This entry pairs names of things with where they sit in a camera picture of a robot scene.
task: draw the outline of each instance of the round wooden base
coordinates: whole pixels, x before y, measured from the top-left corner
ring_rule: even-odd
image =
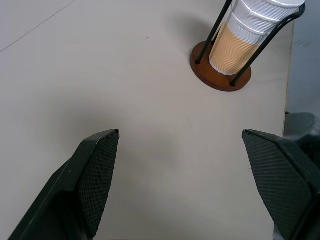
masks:
[[[205,42],[200,42],[194,47],[192,54],[190,56],[190,65],[194,74],[206,85],[211,88],[224,91],[224,92],[235,92],[242,89],[251,78],[251,67],[243,74],[235,86],[231,86],[230,82],[237,76],[237,74],[232,76],[223,75],[217,72],[209,63],[209,55],[213,48],[213,45],[207,48],[200,64],[196,64],[196,60],[203,49]]]

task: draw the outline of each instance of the stacked paper cups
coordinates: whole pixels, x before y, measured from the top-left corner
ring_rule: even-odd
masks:
[[[212,48],[211,66],[221,74],[237,74],[281,20],[305,0],[233,0]]]

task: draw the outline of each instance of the black metal wire frame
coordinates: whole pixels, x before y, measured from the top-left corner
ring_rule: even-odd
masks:
[[[217,39],[218,36],[218,28],[221,25],[221,22],[223,21],[231,3],[233,0],[226,0],[225,4],[223,6],[223,9],[215,22],[213,29],[211,30],[204,47],[198,56],[198,58],[195,61],[195,64],[201,64],[201,60],[205,55],[206,50],[208,49],[210,42],[212,41],[212,38],[215,36],[214,42]],[[251,64],[257,59],[257,57],[262,53],[263,50],[268,46],[268,44],[274,39],[274,37],[281,31],[281,29],[284,28],[288,23],[292,22],[295,19],[300,18],[306,11],[306,4],[304,3],[302,6],[299,7],[299,11],[296,13],[293,13],[292,15],[286,17],[284,20],[282,20],[268,35],[268,37],[263,41],[261,46],[257,49],[257,51],[252,55],[252,57],[249,59],[249,61],[244,65],[244,67],[241,69],[241,71],[238,73],[238,75],[233,79],[233,81],[230,82],[230,85],[234,87],[238,80],[243,76],[243,74],[248,70],[248,68],[251,66]]]

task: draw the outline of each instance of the table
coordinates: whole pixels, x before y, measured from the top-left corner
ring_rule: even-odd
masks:
[[[117,160],[95,240],[272,239],[241,134],[282,135],[293,25],[244,89],[217,91],[189,56],[223,5],[76,0],[0,52],[1,239],[84,138],[114,128]]]

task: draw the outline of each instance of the tabletop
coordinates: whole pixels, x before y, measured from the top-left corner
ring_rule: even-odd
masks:
[[[95,240],[271,240],[241,135],[282,135],[293,25],[247,86],[221,92],[197,79],[189,57],[223,0],[61,2],[27,5],[30,18],[47,19],[0,52],[0,239],[83,139],[119,129]]]

